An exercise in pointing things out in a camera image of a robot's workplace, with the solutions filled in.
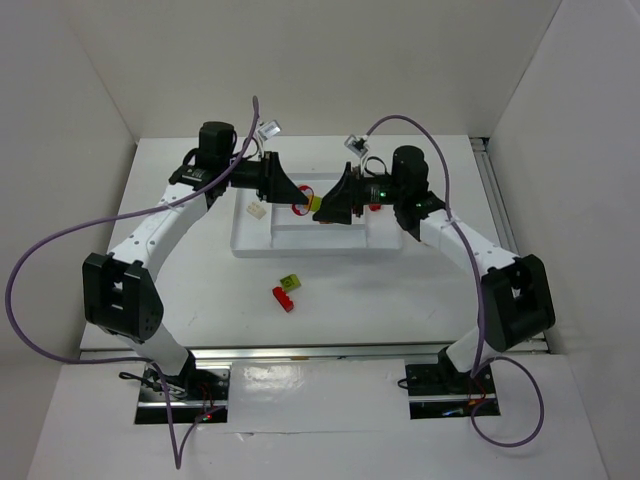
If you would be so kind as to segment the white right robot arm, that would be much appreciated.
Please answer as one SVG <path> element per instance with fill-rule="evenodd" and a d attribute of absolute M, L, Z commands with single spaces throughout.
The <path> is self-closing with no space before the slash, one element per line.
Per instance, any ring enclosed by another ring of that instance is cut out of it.
<path fill-rule="evenodd" d="M 423 151 L 410 145 L 394 151 L 388 173 L 362 174 L 348 165 L 313 218 L 349 225 L 369 205 L 391 206 L 403 231 L 472 277 L 479 309 L 476 325 L 439 352 L 435 371 L 426 379 L 451 387 L 487 361 L 550 329 L 555 312 L 542 260 L 505 250 L 464 224 L 430 190 L 428 174 Z"/>

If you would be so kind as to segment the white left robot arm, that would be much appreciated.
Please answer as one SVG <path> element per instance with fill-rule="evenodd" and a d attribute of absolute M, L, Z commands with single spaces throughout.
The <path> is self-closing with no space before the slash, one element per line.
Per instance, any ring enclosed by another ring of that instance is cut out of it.
<path fill-rule="evenodd" d="M 193 353 L 163 324 L 164 306 L 155 286 L 163 264 L 228 187 L 253 190 L 259 200 L 272 204 L 305 200 L 278 153 L 262 152 L 251 160 L 236 142 L 233 125 L 204 123 L 197 146 L 169 177 L 158 205 L 119 245 L 106 254 L 90 254 L 82 265 L 86 320 L 123 340 L 180 391 L 206 377 Z"/>

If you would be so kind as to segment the white lego brick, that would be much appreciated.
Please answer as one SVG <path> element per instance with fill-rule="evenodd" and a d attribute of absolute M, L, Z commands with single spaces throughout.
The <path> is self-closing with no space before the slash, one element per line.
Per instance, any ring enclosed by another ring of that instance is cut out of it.
<path fill-rule="evenodd" d="M 266 209 L 260 203 L 256 202 L 251 202 L 246 207 L 246 212 L 257 220 L 261 220 L 267 214 Z"/>

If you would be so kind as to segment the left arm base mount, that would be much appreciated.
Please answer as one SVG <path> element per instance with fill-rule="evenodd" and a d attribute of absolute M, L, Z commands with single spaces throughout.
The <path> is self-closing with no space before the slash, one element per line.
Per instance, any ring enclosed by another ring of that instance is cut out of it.
<path fill-rule="evenodd" d="M 166 400 L 158 374 L 146 367 L 142 374 L 120 372 L 121 380 L 135 383 L 138 389 L 136 425 L 166 425 Z M 203 368 L 194 386 L 181 389 L 168 384 L 172 418 L 175 424 L 191 424 L 202 416 L 203 424 L 221 424 L 228 420 L 231 380 L 229 366 Z"/>

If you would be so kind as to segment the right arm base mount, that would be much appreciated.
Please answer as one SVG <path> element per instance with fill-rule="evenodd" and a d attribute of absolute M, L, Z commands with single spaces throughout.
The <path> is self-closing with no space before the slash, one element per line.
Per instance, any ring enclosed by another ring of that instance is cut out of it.
<path fill-rule="evenodd" d="M 408 364 L 396 384 L 408 394 L 412 420 L 470 417 L 475 408 L 478 416 L 501 415 L 490 367 L 471 378 L 445 377 L 436 364 Z"/>

